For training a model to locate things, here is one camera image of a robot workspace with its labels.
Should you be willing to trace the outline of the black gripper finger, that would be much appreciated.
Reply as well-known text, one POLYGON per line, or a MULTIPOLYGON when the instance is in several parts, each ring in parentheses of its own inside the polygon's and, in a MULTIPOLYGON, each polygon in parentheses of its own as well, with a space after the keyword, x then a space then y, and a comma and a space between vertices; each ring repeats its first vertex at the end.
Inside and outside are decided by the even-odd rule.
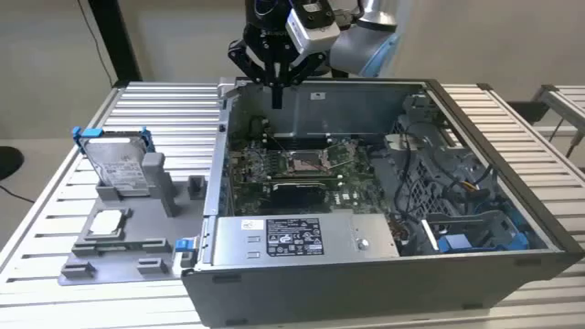
POLYGON ((276 81, 275 58, 272 46, 266 38, 256 40, 248 45, 244 39, 235 40, 228 46, 228 58, 236 64, 246 76, 256 83, 270 87, 272 92, 272 108, 279 108, 279 83, 276 81), (252 59, 248 50, 260 54, 262 66, 252 59))
POLYGON ((299 64, 292 64, 291 57, 280 61, 279 82, 278 82, 278 109, 283 108, 284 89, 298 86, 314 74, 315 70, 324 63, 327 55, 324 52, 314 53, 299 64))

